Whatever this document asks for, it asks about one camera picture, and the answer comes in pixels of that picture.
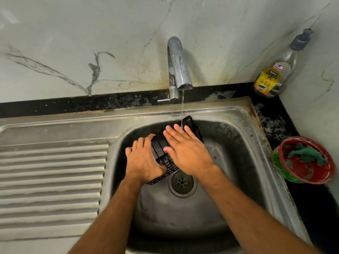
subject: faucet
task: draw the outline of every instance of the faucet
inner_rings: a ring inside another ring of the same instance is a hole
[[[184,50],[179,38],[171,37],[167,42],[169,99],[170,103],[179,103],[179,91],[193,89],[191,76],[184,57]]]

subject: faucet spout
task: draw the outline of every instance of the faucet spout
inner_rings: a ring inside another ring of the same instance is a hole
[[[180,91],[193,89],[191,76],[189,74],[186,58],[184,56],[184,50],[179,38],[171,37],[168,40],[167,58],[170,79],[170,93],[171,85],[176,86],[176,89]]]

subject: green bowl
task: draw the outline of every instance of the green bowl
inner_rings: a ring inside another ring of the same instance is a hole
[[[279,151],[278,148],[275,148],[272,153],[272,162],[275,170],[279,175],[282,175],[285,179],[288,181],[294,182],[294,183],[304,183],[303,181],[297,179],[295,176],[291,175],[291,173],[282,165],[282,162],[279,158]]]

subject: red bowl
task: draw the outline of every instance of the red bowl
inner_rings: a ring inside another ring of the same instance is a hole
[[[304,163],[299,155],[294,155],[292,158],[287,158],[291,150],[294,149],[297,143],[302,143],[303,146],[311,146],[315,150],[323,154],[328,159],[328,163],[323,166],[318,166],[317,161]],[[314,185],[326,183],[330,180],[336,171],[336,167],[331,155],[328,151],[319,143],[301,136],[292,136],[284,140],[279,148],[279,158],[283,166],[297,179]],[[285,159],[292,162],[292,167],[289,167]]]

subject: running water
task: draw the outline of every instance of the running water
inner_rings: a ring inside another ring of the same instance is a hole
[[[183,128],[183,126],[182,126],[182,118],[183,118],[183,114],[184,114],[184,90],[182,90],[181,91],[181,93],[182,93],[182,99],[181,99],[181,125],[180,125],[180,127],[181,127],[181,129]]]

